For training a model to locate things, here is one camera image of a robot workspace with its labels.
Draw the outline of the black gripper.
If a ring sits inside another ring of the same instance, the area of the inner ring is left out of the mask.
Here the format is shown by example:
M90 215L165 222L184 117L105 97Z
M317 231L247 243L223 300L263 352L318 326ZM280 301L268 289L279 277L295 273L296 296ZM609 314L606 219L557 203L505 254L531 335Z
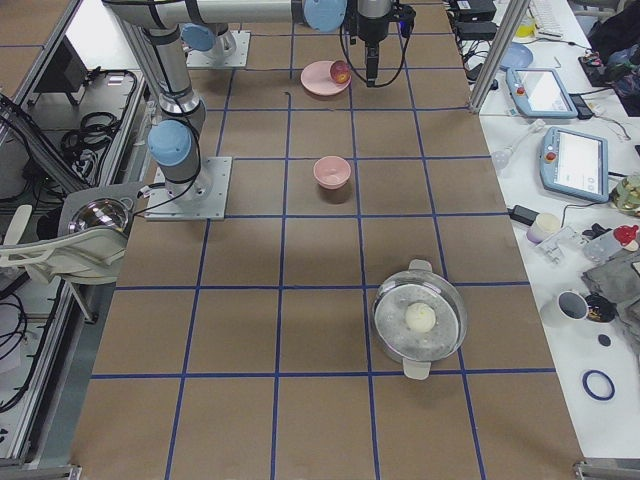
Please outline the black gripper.
M415 9L400 1L358 0L356 7L357 36L365 42L366 86L375 87L379 69L379 43L389 33L389 25L397 23L400 34L409 39L414 25Z

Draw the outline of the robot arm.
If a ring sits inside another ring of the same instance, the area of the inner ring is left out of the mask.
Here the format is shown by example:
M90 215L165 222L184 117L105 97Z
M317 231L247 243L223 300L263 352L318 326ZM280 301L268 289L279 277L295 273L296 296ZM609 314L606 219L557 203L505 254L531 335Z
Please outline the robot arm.
M415 10L399 1L106 1L118 18L129 46L150 85L159 89L161 111L175 117L199 137L191 124L204 104L191 83L182 48L180 26L193 23L207 29L230 23L305 23L320 32L337 30L351 44L365 45L366 75L362 81L378 88L379 46L389 25L399 25L409 40Z

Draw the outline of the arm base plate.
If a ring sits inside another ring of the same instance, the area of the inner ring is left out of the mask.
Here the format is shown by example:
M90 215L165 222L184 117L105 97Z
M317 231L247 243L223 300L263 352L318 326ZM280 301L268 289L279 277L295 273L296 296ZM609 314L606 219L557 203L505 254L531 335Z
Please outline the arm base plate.
M150 221L223 220L232 172L231 157L206 157L195 183L152 189L142 215Z
M184 31L182 40L187 47L187 66L199 70L245 68L250 36L245 30L227 30L222 35L198 29L191 33Z

